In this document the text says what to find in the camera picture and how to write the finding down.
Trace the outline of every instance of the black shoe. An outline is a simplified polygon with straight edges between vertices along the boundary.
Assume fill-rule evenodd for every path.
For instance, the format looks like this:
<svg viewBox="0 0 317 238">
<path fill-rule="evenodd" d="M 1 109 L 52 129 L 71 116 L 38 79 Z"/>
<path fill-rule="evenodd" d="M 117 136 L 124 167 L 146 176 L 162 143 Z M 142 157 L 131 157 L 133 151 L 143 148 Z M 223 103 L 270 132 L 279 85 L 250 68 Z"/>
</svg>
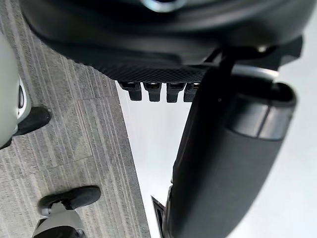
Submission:
<svg viewBox="0 0 317 238">
<path fill-rule="evenodd" d="M 48 124 L 51 118 L 52 115 L 46 107 L 32 107 L 29 115 L 18 124 L 18 131 L 14 136 L 25 135 L 40 129 Z"/>
<path fill-rule="evenodd" d="M 100 195 L 98 186 L 78 187 L 68 192 L 43 197 L 38 203 L 38 210 L 43 216 L 48 216 L 52 205 L 58 202 L 62 202 L 67 210 L 74 210 L 98 201 Z"/>
</svg>

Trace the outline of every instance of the gray carpet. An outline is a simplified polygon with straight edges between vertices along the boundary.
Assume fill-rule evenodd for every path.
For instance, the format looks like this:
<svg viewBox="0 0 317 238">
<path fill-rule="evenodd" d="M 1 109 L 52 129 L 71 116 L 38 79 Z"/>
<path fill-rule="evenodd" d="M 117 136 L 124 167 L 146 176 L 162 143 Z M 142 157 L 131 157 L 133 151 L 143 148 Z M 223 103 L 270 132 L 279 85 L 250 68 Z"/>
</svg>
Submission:
<svg viewBox="0 0 317 238">
<path fill-rule="evenodd" d="M 41 197 L 90 184 L 102 197 L 78 209 L 89 238 L 150 237 L 114 82 L 43 45 L 17 0 L 0 0 L 0 30 L 33 105 L 53 113 L 49 125 L 0 151 L 0 238 L 31 237 Z"/>
</svg>

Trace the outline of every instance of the floor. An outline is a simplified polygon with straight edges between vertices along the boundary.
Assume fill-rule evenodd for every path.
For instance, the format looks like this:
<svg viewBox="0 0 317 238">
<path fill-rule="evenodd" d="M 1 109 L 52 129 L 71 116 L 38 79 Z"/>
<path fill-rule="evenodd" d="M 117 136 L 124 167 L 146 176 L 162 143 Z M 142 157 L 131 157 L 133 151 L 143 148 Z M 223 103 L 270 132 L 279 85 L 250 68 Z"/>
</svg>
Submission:
<svg viewBox="0 0 317 238">
<path fill-rule="evenodd" d="M 115 83 L 43 45 L 17 0 L 0 0 L 0 31 L 33 105 L 53 113 L 49 125 L 0 151 L 0 238 L 31 237 L 41 197 L 91 184 L 102 197 L 78 209 L 89 238 L 150 237 Z"/>
</svg>

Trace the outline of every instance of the white wall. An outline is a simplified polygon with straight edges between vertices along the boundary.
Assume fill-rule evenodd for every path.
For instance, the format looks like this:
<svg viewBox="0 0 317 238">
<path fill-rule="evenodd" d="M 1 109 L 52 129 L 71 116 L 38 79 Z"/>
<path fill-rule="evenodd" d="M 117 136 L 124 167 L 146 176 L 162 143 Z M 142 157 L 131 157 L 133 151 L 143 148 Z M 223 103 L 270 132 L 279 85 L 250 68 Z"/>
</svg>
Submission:
<svg viewBox="0 0 317 238">
<path fill-rule="evenodd" d="M 282 68 L 280 81 L 299 95 L 287 139 L 260 195 L 230 238 L 317 237 L 317 14 L 303 57 Z M 152 238 L 158 238 L 151 195 L 165 205 L 190 104 L 132 102 L 118 88 Z"/>
</svg>

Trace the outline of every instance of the black plastic tab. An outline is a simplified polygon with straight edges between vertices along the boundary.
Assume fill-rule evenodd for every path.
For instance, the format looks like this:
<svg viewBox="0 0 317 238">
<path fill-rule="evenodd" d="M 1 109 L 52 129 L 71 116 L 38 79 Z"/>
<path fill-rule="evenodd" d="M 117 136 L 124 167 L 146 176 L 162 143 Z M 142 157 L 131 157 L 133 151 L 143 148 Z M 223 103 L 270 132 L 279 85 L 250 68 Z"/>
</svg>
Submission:
<svg viewBox="0 0 317 238">
<path fill-rule="evenodd" d="M 150 102 L 160 101 L 160 90 L 162 88 L 161 83 L 144 83 L 144 88 L 149 92 Z"/>
<path fill-rule="evenodd" d="M 168 103 L 176 103 L 178 93 L 185 88 L 185 83 L 167 83 L 167 96 L 166 100 Z"/>
<path fill-rule="evenodd" d="M 185 92 L 184 92 L 184 102 L 192 103 L 196 95 L 197 89 L 199 88 L 200 83 L 187 83 Z"/>
<path fill-rule="evenodd" d="M 132 101 L 142 100 L 142 89 L 140 83 L 119 82 L 119 85 L 123 90 L 129 92 L 129 96 Z"/>
</svg>

